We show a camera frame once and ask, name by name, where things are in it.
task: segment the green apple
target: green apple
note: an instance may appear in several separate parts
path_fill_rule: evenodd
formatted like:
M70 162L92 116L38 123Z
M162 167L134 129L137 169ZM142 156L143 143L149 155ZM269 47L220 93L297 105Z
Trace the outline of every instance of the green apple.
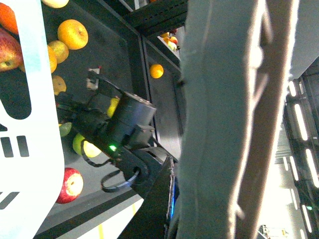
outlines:
M173 51L176 51L177 50L177 46L175 43L169 41L168 42L168 46L173 50Z
M79 133L73 139L73 145L72 145L73 149L79 155L82 155L81 142L84 139L85 139L84 136L82 136ZM84 141L83 148L84 148L84 152L85 152L86 156L88 156L90 158L94 158L101 153L101 150L99 148L97 148L96 146L94 146L93 144L89 143L86 140Z

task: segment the ceiling light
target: ceiling light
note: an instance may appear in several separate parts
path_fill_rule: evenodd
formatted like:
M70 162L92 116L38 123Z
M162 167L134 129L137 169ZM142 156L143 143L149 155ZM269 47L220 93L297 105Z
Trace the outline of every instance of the ceiling light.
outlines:
M300 229L301 239L306 239L304 230Z
M286 157L283 157L285 170L288 171L288 163Z
M292 156L290 156L290 163L291 163L291 168L293 169L294 178L295 178L296 181L298 181L299 177L298 177L298 173L297 173L297 168L296 168L296 165L295 165L294 157L292 157Z
M305 216L305 219L306 219L306 224L307 224L308 231L309 231L310 233L312 233L313 230L311 229L311 225L310 225L310 221L309 221L309 217L308 217L307 208L306 208L305 205L302 205L302 208L303 208L304 216Z
M306 155L307 155L307 163L310 169L311 177L313 178L313 182L316 188L319 188L319 180L318 175L314 163L313 155L311 154L310 149L306 149Z
M296 116L297 116L297 121L298 121L299 129L300 129L301 137L303 138L303 140L307 140L308 134L306 131L304 117L301 112L301 108L299 104L295 104L295 111L296 111Z
M295 88L294 82L292 81L289 82L289 91L291 96L293 97L296 96L296 88Z
M295 209L298 210L298 205L297 205L297 201L296 201L296 196L295 196L295 192L293 189L290 189L291 190L291 195L293 197L293 201L294 201L294 205L295 205Z

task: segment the yellow apple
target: yellow apple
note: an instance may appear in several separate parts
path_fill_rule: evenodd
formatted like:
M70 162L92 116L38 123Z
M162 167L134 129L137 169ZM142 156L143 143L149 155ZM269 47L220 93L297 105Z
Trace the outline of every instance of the yellow apple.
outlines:
M69 49L62 41L51 41L48 46L54 51L58 64L62 63L66 58L68 58Z
M52 8L61 8L67 5L69 0L42 0L42 2Z
M89 35L82 23L69 19L59 25L58 39L70 50L78 50L86 46L89 41Z

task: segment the orange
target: orange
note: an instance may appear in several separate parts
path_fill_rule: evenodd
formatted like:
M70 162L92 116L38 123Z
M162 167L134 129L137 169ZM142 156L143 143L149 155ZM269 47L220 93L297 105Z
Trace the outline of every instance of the orange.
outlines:
M85 26L74 19L66 20L59 25L58 38L70 50L81 49L89 41L89 35Z
M53 73L58 63L57 63L54 51L49 46L48 46L48 54L49 54L50 70L51 70L51 73Z
M166 33L161 35L161 38L168 37L168 36L169 36L169 32L166 32Z
M48 46L54 51L58 64L62 63L66 58L68 58L69 49L62 41L51 41Z
M48 46L48 54L49 54L50 70L51 70L51 73L53 73L56 69L57 61L56 61L56 56L54 51L49 46ZM22 62L21 65L19 65L19 68L21 71L25 72L24 62Z
M150 67L150 74L153 78L158 79L164 74L164 68L160 64L154 64Z
M8 31L18 35L14 11L3 3L0 3L0 24Z
M52 76L54 94L57 96L60 92L66 92L66 84L62 77Z

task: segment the apple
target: apple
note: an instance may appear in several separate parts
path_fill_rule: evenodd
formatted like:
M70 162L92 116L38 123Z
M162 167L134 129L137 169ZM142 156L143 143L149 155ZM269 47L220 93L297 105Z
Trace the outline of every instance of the apple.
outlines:
M175 43L176 45L178 44L178 40L176 37L172 36L170 39L169 39L170 42L172 43Z
M69 0L42 0L42 2L52 8L61 8L67 5Z
M176 34L177 33L177 31L178 31L178 29L174 29L174 30L171 30L171 31L169 31L171 34Z
M0 28L0 72L17 68L23 61L17 40Z
M66 204L77 199L83 189L83 178L74 168L65 168L62 189L56 203Z
M175 43L172 43L171 41L168 42L168 46L173 50L176 51L177 50L177 46Z
M89 35L82 23L74 19L68 19L59 25L58 39L70 50L78 50L86 46Z

